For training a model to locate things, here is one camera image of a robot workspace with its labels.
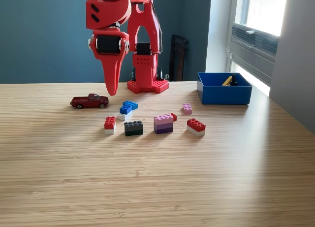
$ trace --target red toy car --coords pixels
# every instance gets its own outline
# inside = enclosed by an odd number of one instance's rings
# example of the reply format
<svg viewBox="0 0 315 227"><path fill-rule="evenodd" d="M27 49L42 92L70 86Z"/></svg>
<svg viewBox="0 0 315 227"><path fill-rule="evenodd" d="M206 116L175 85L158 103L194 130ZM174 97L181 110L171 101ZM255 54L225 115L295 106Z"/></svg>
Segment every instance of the red toy car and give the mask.
<svg viewBox="0 0 315 227"><path fill-rule="evenodd" d="M88 97L74 97L70 105L82 109L83 107L105 108L108 105L108 97L101 97L97 94L89 94Z"/></svg>

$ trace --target white wall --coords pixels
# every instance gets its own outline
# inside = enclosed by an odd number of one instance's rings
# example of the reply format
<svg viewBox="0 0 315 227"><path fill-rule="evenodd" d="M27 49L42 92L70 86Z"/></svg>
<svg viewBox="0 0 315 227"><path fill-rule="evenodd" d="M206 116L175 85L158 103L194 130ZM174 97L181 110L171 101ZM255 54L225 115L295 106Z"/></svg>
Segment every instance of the white wall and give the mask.
<svg viewBox="0 0 315 227"><path fill-rule="evenodd" d="M225 72L232 0L211 0L206 72Z"/></svg>
<svg viewBox="0 0 315 227"><path fill-rule="evenodd" d="M287 0L270 98L315 133L315 0Z"/></svg>

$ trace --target window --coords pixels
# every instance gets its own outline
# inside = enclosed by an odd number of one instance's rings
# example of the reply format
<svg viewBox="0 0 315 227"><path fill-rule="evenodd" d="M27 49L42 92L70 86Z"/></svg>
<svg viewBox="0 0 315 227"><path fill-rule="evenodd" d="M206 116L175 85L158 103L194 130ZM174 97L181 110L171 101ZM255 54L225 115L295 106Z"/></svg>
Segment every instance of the window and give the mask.
<svg viewBox="0 0 315 227"><path fill-rule="evenodd" d="M232 0L226 71L235 70L236 63L236 70L270 86L285 4L286 0Z"/></svg>
<svg viewBox="0 0 315 227"><path fill-rule="evenodd" d="M280 36L286 0L237 0L235 23Z"/></svg>
<svg viewBox="0 0 315 227"><path fill-rule="evenodd" d="M261 82L255 76L248 73L245 69L236 63L232 63L231 72L240 73L249 83L261 90L266 96L269 96L270 87Z"/></svg>

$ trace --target window frame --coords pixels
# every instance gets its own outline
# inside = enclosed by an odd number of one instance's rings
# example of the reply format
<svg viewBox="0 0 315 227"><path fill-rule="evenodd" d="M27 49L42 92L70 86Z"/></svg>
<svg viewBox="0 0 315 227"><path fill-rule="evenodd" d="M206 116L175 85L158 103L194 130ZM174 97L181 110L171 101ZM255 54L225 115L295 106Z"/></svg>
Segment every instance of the window frame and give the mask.
<svg viewBox="0 0 315 227"><path fill-rule="evenodd" d="M245 8L247 10L245 13L243 13L244 11L238 8L237 3L238 0L232 0L228 40L226 47L226 72L232 71L231 65L232 62L234 62L240 65L247 72L257 77L260 81L270 86L276 53L273 54L272 52L264 51L263 49L255 47L255 45L253 44L249 44L248 42L233 36L232 29L233 27L235 27L245 31L254 31L254 34L274 40L276 42L279 40L279 37L253 28L249 28L244 25L235 24L237 11L241 11L240 22L242 24L246 24L250 0L242 0L242 9Z"/></svg>

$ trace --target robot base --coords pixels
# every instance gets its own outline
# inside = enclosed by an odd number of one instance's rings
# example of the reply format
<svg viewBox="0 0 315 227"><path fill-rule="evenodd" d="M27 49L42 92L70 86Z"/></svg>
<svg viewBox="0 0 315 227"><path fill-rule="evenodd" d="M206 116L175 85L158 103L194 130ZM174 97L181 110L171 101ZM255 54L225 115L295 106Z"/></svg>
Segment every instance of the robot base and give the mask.
<svg viewBox="0 0 315 227"><path fill-rule="evenodd" d="M169 88L169 83L166 80L162 81L153 81L153 87L151 88L139 88L137 86L137 82L129 81L127 83L127 87L129 90L131 90L133 93L140 93L140 92L155 92L155 93L162 93L166 89Z"/></svg>

